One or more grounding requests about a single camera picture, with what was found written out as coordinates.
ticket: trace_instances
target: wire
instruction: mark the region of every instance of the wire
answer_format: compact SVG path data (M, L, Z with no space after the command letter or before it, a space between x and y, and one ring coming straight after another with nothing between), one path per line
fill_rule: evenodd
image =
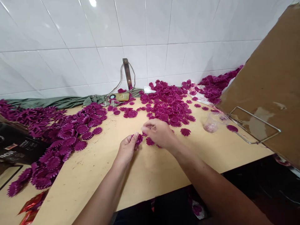
M135 72L134 72L134 69L133 69L132 65L130 64L130 62L128 62L128 63L129 63L129 65L130 65L130 67L133 71L133 74L134 74L134 86L133 87L135 88ZM113 93L119 87L120 83L122 82L122 79L123 79L123 70L122 69L123 69L123 67L124 67L124 64L122 63L121 69L120 69L121 77L120 77L120 81L119 81L118 85L110 93L108 93L107 95Z

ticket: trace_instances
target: table surface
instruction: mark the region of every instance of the table surface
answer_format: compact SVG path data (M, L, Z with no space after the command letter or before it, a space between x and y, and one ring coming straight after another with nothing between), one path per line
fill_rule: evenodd
M196 122L191 122L189 125L183 125L182 127L173 127L172 129L180 140L195 150L207 164L219 173L273 154L271 150L262 144L247 144L225 126L220 127L213 134L206 132L203 129L203 124L210 110L204 111L201 108L196 108L194 107L195 103L197 102L190 104L190 109L193 110L192 115L196 117ZM143 105L137 99L135 104L130 107L137 109L140 106ZM72 108L68 110L67 114L75 114L79 110L81 110L81 107ZM108 112L107 120L101 125L103 128L102 133L90 139L84 150L73 153L65 162L33 224L72 224L110 169L120 142L129 134L136 131L141 133L142 125L148 120L146 114L146 111L140 111L136 118L124 118L123 112L117 116L112 112ZM190 129L191 134L184 137L180 133L181 128ZM241 128L239 133L250 141L254 140ZM191 184L190 181L175 158L163 148L148 146L144 138L140 145L140 151L134 155L132 168L122 191L117 210L189 184ZM2 203L3 201L9 202L9 207L14 207L18 199L22 203L19 203L20 206L17 210L4 209L5 213L1 212L0 214L1 218L15 217L23 204L40 192L29 185L17 196L8 198L2 190L0 192ZM12 223L12 220L7 219L6 221L9 221L9 224L18 224Z

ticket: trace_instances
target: person's right hand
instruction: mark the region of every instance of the person's right hand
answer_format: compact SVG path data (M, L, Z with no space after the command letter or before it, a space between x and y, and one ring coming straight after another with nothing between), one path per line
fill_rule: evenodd
M144 123L142 131L157 145L165 149L173 148L177 142L177 138L169 125L159 119L151 119Z

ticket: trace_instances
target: hand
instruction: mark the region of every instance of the hand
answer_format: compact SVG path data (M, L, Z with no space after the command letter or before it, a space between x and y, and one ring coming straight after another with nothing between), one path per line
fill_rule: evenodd
M142 131L156 144L168 150L178 141L169 125L159 119L151 119L144 123Z
M138 150L135 148L135 143L138 139L138 132L136 132L133 137L129 135L124 140L121 141L118 154L114 161L117 165L127 166L133 156L134 150Z

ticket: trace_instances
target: person's left hand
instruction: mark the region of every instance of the person's left hand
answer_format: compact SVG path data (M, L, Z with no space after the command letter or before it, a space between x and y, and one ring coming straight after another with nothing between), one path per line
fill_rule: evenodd
M138 150L135 149L135 143L137 142L137 139L138 139L138 132L136 132L133 135L133 137L129 135L128 137L126 137L124 140L121 141L119 151L114 163L122 166L127 166L130 163L134 150Z

